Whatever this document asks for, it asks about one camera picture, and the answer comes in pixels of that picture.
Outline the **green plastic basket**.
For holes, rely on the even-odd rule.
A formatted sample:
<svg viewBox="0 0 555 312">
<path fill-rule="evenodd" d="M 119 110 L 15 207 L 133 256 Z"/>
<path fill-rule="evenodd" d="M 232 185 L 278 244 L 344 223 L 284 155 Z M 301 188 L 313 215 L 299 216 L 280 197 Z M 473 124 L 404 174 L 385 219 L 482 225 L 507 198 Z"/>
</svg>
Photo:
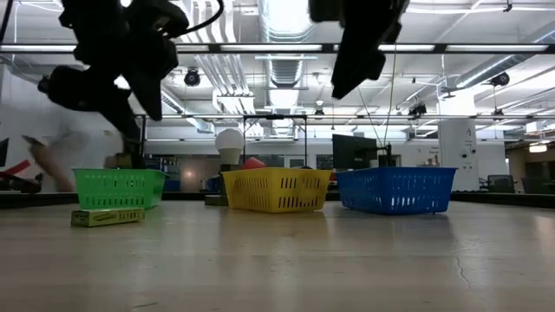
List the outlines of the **green plastic basket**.
<svg viewBox="0 0 555 312">
<path fill-rule="evenodd" d="M 75 169 L 74 175 L 84 210 L 152 209 L 161 201 L 167 177 L 152 169 Z"/>
</svg>

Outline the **green yellow staples box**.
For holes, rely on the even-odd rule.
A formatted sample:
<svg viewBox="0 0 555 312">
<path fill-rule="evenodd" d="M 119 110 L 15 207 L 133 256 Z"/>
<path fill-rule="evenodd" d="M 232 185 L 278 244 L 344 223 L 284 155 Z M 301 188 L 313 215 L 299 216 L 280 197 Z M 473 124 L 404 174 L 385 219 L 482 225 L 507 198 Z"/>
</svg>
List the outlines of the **green yellow staples box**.
<svg viewBox="0 0 555 312">
<path fill-rule="evenodd" d="M 142 221 L 146 216 L 144 208 L 114 208 L 102 210 L 79 210 L 71 212 L 70 224 L 78 227 L 99 227 Z"/>
</svg>

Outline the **red black background device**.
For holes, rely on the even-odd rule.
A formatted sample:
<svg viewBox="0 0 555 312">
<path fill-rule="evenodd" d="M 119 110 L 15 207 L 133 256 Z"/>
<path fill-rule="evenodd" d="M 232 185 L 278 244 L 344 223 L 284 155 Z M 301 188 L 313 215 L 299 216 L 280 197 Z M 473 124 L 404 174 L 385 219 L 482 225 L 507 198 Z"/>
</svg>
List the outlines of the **red black background device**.
<svg viewBox="0 0 555 312">
<path fill-rule="evenodd" d="M 31 164 L 28 160 L 24 160 L 15 166 L 4 171 L 0 171 L 0 192 L 20 192 L 35 194 L 42 189 L 42 175 L 39 179 L 24 179 L 18 177 L 17 174 L 30 168 Z"/>
</svg>

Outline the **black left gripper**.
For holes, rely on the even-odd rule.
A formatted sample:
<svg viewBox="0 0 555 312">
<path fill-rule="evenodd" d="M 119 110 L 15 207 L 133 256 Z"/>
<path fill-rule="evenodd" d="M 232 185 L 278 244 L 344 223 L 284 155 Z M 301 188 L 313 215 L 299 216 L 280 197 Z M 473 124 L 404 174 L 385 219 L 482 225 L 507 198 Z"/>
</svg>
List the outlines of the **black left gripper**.
<svg viewBox="0 0 555 312">
<path fill-rule="evenodd" d="M 60 0 L 60 24 L 77 40 L 74 57 L 87 65 L 119 63 L 147 115 L 162 119 L 161 81 L 178 65 L 173 39 L 186 33 L 185 12 L 169 0 Z M 108 103 L 100 114 L 121 133 L 123 151 L 142 158 L 140 129 L 128 101 Z"/>
</svg>

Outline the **black computer monitor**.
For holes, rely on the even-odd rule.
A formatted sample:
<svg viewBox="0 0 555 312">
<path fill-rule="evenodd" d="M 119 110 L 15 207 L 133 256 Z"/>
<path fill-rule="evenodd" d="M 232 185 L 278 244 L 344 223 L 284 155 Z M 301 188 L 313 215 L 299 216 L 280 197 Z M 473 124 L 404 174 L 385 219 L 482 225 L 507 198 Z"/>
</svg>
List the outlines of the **black computer monitor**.
<svg viewBox="0 0 555 312">
<path fill-rule="evenodd" d="M 377 141 L 371 138 L 332 135 L 333 167 L 340 169 L 370 168 L 377 160 Z"/>
</svg>

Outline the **black overhead rig bar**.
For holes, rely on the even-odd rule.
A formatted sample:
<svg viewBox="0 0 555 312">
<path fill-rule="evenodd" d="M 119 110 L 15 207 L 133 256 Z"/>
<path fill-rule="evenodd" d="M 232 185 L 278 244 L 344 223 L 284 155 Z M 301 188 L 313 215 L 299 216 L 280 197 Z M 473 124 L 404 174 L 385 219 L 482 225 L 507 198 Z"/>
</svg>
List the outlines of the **black overhead rig bar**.
<svg viewBox="0 0 555 312">
<path fill-rule="evenodd" d="M 335 54 L 340 45 L 334 43 L 177 43 L 179 54 Z M 2 44 L 5 54 L 71 54 L 72 44 Z M 384 54 L 472 54 L 472 55 L 555 55 L 555 43 L 457 44 L 457 43 L 393 43 L 383 44 Z"/>
</svg>

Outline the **white light bulb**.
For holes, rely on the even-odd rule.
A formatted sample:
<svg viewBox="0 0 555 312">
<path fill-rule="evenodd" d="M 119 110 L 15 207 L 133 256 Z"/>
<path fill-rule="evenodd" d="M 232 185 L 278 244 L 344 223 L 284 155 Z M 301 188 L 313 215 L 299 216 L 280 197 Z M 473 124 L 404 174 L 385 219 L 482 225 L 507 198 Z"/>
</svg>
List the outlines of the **white light bulb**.
<svg viewBox="0 0 555 312">
<path fill-rule="evenodd" d="M 220 132 L 215 140 L 223 165 L 237 165 L 242 154 L 245 140 L 243 134 L 236 129 L 227 128 Z"/>
</svg>

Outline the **white pillar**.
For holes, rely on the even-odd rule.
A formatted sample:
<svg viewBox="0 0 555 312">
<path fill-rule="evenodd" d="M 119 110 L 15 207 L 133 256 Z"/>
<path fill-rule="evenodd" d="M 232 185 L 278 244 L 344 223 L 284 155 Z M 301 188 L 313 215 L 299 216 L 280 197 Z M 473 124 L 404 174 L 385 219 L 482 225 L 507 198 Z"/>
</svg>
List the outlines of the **white pillar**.
<svg viewBox="0 0 555 312">
<path fill-rule="evenodd" d="M 441 120 L 438 130 L 441 165 L 456 168 L 452 191 L 478 191 L 480 183 L 475 120 Z"/>
</svg>

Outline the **yellow plastic basket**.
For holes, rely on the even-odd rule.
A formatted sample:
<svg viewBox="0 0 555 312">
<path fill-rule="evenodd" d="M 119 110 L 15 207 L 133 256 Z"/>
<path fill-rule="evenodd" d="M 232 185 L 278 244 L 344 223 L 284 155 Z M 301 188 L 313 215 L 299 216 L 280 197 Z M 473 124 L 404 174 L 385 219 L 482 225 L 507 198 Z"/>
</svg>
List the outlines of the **yellow plastic basket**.
<svg viewBox="0 0 555 312">
<path fill-rule="evenodd" d="M 323 208 L 330 170 L 266 167 L 224 172 L 232 209 L 286 213 Z"/>
</svg>

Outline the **black office chair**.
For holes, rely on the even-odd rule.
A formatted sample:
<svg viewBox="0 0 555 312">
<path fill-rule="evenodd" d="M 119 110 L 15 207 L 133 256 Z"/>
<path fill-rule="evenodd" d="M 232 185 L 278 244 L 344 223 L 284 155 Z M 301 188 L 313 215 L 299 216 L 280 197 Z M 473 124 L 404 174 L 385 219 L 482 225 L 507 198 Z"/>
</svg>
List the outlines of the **black office chair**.
<svg viewBox="0 0 555 312">
<path fill-rule="evenodd" d="M 522 186 L 526 194 L 555 195 L 555 180 L 543 178 L 522 178 Z"/>
<path fill-rule="evenodd" d="M 515 182 L 512 175 L 488 175 L 487 186 L 489 192 L 515 193 Z"/>
</svg>

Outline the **blue plastic basket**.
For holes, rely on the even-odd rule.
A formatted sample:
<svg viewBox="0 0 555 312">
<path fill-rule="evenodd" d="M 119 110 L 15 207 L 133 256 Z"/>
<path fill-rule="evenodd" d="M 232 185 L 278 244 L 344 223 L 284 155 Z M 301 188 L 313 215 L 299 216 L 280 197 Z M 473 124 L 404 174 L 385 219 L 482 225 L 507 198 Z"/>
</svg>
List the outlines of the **blue plastic basket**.
<svg viewBox="0 0 555 312">
<path fill-rule="evenodd" d="M 338 172 L 344 207 L 381 215 L 442 213 L 447 210 L 454 175 L 452 167 L 393 167 Z"/>
</svg>

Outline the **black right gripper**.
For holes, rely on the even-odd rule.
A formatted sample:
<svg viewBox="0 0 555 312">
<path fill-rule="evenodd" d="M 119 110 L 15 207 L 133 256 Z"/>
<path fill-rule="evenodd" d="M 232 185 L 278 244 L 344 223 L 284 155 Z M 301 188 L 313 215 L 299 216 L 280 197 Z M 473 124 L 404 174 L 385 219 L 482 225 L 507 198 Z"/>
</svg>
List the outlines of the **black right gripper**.
<svg viewBox="0 0 555 312">
<path fill-rule="evenodd" d="M 343 0 L 343 38 L 331 78 L 332 97 L 341 100 L 365 80 L 379 79 L 386 56 L 378 46 L 396 42 L 408 0 Z"/>
</svg>

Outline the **silver ventilation duct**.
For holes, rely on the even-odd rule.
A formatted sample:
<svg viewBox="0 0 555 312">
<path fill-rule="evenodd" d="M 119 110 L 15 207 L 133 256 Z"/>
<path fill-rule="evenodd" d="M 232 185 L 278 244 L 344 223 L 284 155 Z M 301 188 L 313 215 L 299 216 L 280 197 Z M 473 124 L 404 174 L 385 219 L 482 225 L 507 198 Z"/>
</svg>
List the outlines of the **silver ventilation duct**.
<svg viewBox="0 0 555 312">
<path fill-rule="evenodd" d="M 312 34 L 308 0 L 258 0 L 262 40 L 305 43 Z M 270 55 L 265 62 L 268 101 L 274 114 L 294 114 L 298 104 L 304 61 L 300 54 Z"/>
</svg>

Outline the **wooden bulb stand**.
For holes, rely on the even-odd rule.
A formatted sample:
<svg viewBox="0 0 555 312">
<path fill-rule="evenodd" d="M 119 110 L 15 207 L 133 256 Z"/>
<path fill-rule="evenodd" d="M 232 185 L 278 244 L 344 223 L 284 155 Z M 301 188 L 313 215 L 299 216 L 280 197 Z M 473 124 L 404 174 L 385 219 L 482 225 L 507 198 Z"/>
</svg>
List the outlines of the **wooden bulb stand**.
<svg viewBox="0 0 555 312">
<path fill-rule="evenodd" d="M 235 170 L 238 170 L 238 165 L 220 166 L 218 174 L 210 178 L 206 184 L 208 186 L 208 193 L 205 195 L 205 205 L 228 206 L 223 173 Z"/>
</svg>

